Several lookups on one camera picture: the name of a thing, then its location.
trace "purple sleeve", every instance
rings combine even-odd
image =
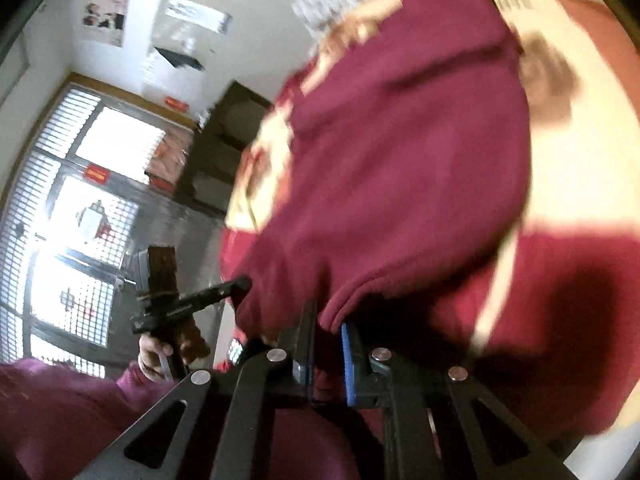
[[[147,379],[137,362],[129,364],[129,368],[116,384],[130,406],[140,414],[146,412],[174,387],[174,384],[155,383]]]

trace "wooden trim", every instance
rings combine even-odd
[[[51,99],[49,99],[45,107],[42,109],[42,111],[38,115],[38,118],[31,125],[31,129],[29,130],[29,133],[27,134],[26,139],[24,139],[24,142],[20,147],[20,151],[18,151],[18,154],[15,157],[15,161],[11,168],[11,171],[9,172],[6,182],[4,183],[4,189],[2,190],[2,195],[0,196],[0,212],[4,211],[4,208],[6,207],[7,201],[9,200],[9,193],[14,187],[15,178],[18,175],[18,171],[22,167],[22,163],[27,157],[29,150],[31,149],[33,139],[35,139],[36,135],[40,131],[40,125],[45,121],[47,116],[51,113],[53,107],[56,105],[56,102],[58,102],[58,99],[60,99],[64,94],[64,92],[66,91],[66,87],[69,85],[69,83],[70,83],[70,75],[66,76],[66,79],[63,81],[62,85],[60,85],[60,88],[56,90],[56,92],[53,94]]]
[[[184,115],[179,114],[178,112],[174,112],[173,110],[169,110],[168,108],[164,108],[163,106],[147,101],[146,99],[143,99],[139,95],[132,94],[131,92],[127,92],[126,90],[123,90],[121,88],[117,88],[107,83],[103,83],[102,81],[98,81],[96,79],[92,79],[90,77],[80,75],[76,72],[72,72],[69,75],[67,83],[76,83],[80,86],[84,86],[91,90],[95,90],[97,92],[110,95],[111,97],[120,99],[121,101],[124,101],[130,105],[136,106],[138,108],[142,108],[147,112],[151,112],[152,114],[158,115],[163,119],[180,124],[180,126],[184,126],[185,128],[188,128],[191,131],[195,131],[195,129],[198,127],[198,123],[196,123],[196,121],[188,117],[185,117]]]

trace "paper on wall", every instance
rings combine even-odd
[[[189,0],[168,0],[165,13],[172,18],[195,23],[220,34],[226,34],[233,19],[230,14]]]

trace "wall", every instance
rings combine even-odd
[[[30,67],[0,108],[0,189],[33,123],[69,73],[69,4],[69,0],[46,0],[24,29]]]
[[[195,57],[207,71],[204,96],[209,105],[219,100],[233,79],[273,100],[286,76],[305,62],[314,43],[291,9],[293,0],[191,1],[233,17],[226,35],[196,28]],[[156,30],[183,23],[164,18],[166,0],[162,2]]]
[[[151,40],[160,0],[129,0],[122,47],[83,40],[82,5],[75,0],[73,17],[73,70],[134,94],[142,93],[142,67]]]

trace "poster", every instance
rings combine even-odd
[[[84,40],[122,46],[129,0],[81,0]]]

